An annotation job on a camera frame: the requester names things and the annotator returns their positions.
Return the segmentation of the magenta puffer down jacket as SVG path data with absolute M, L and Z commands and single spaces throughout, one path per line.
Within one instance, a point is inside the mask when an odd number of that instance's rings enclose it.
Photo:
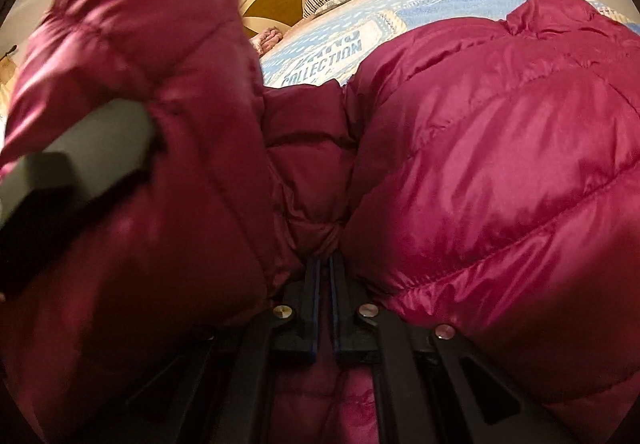
M 265 86 L 238 0 L 54 0 L 1 170 L 112 99 L 150 173 L 1 308 L 1 384 L 43 441 L 111 441 L 168 350 L 341 251 L 458 328 L 590 443 L 639 395 L 639 37 L 584 0 L 421 26 L 346 83 Z

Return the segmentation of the pink floral pillow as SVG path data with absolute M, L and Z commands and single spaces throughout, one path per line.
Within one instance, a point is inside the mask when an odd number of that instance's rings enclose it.
M 262 30 L 250 39 L 250 44 L 254 47 L 259 57 L 267 54 L 270 50 L 281 42 L 283 33 L 276 26 Z

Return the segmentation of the blue patterned bed sheet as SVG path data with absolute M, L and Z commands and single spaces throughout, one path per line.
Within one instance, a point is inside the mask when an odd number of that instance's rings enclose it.
M 353 0 L 262 57 L 267 86 L 345 84 L 376 48 L 394 69 L 485 97 L 582 68 L 639 75 L 639 26 L 597 0 Z

